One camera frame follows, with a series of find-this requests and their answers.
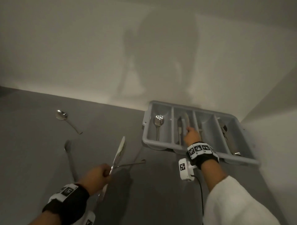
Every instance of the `gray countertop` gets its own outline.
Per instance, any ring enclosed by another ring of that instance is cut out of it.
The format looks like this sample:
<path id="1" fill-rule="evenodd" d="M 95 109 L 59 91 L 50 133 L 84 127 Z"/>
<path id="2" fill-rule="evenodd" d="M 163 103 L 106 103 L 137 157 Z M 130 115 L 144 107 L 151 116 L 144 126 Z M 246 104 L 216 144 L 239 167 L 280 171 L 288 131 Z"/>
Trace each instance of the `gray countertop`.
<path id="1" fill-rule="evenodd" d="M 26 224 L 50 195 L 71 182 L 64 142 L 72 140 L 72 156 L 81 177 L 101 163 L 112 164 L 126 136 L 121 163 L 146 159 L 143 165 L 114 170 L 104 200 L 95 210 L 95 224 L 202 224 L 200 187 L 179 177 L 184 156 L 156 151 L 142 144 L 143 111 L 77 99 L 0 89 L 1 224 Z M 54 111 L 69 113 L 83 133 L 77 135 Z M 259 169 L 221 163 L 224 170 L 280 221 L 287 224 Z M 203 199 L 208 190 L 202 175 Z M 96 196 L 90 198 L 93 209 Z"/>

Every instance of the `hand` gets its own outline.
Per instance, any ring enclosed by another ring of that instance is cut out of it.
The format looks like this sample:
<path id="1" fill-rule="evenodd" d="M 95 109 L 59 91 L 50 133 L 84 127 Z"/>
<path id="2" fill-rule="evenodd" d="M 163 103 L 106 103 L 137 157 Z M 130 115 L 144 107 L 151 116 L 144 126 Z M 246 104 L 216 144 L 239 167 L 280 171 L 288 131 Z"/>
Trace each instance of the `hand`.
<path id="1" fill-rule="evenodd" d="M 193 127 L 187 127 L 187 131 L 188 133 L 184 137 L 184 141 L 188 147 L 198 141 L 201 141 L 200 134 Z"/>
<path id="2" fill-rule="evenodd" d="M 110 170 L 111 167 L 107 164 L 95 167 L 87 172 L 78 184 L 82 185 L 88 191 L 90 196 L 92 196 L 109 183 L 111 179 L 109 175 Z"/>

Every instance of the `white sleeve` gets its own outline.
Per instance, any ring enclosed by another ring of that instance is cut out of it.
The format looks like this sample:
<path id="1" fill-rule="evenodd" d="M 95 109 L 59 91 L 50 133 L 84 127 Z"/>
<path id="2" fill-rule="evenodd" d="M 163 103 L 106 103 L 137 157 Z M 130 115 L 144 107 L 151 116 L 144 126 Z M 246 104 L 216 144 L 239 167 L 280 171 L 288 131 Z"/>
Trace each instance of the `white sleeve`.
<path id="1" fill-rule="evenodd" d="M 279 225 L 271 212 L 230 176 L 218 183 L 209 193 L 203 223 L 204 225 Z"/>

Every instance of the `wire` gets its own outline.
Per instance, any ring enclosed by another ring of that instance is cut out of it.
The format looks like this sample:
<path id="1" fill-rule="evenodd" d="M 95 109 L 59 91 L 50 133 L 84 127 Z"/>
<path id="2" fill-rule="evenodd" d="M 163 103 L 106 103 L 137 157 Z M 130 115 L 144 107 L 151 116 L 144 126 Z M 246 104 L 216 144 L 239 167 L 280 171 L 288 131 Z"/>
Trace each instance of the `wire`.
<path id="1" fill-rule="evenodd" d="M 191 176 L 192 176 L 192 177 L 195 177 L 195 178 L 198 180 L 199 184 L 200 184 L 200 190 L 201 190 L 201 202 L 202 202 L 202 215 L 204 216 L 202 186 L 201 186 L 200 180 L 199 180 L 199 178 L 198 178 L 197 176 L 192 175 L 192 174 L 191 174 Z"/>

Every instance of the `cutlery tray compartment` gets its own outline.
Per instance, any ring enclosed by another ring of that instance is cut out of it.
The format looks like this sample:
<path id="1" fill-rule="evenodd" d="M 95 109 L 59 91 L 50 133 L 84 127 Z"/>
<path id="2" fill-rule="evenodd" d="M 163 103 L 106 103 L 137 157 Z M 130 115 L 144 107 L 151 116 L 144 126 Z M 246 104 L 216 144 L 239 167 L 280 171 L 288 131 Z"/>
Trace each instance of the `cutlery tray compartment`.
<path id="1" fill-rule="evenodd" d="M 157 141 L 157 128 L 154 125 L 154 119 L 157 115 L 162 115 L 164 119 L 164 123 L 160 126 L 159 141 Z M 179 143 L 178 132 L 179 118 L 181 118 L 182 124 L 181 144 Z M 233 137 L 234 146 L 241 156 L 233 155 L 229 150 L 218 118 L 227 126 L 228 134 Z M 169 148 L 173 149 L 177 154 L 184 155 L 187 152 L 187 146 L 183 141 L 184 136 L 187 134 L 187 123 L 199 130 L 202 141 L 208 143 L 225 162 L 259 165 L 259 162 L 252 154 L 251 147 L 244 136 L 238 119 L 226 113 L 151 101 L 148 110 L 144 113 L 142 141 L 152 149 L 165 150 Z"/>

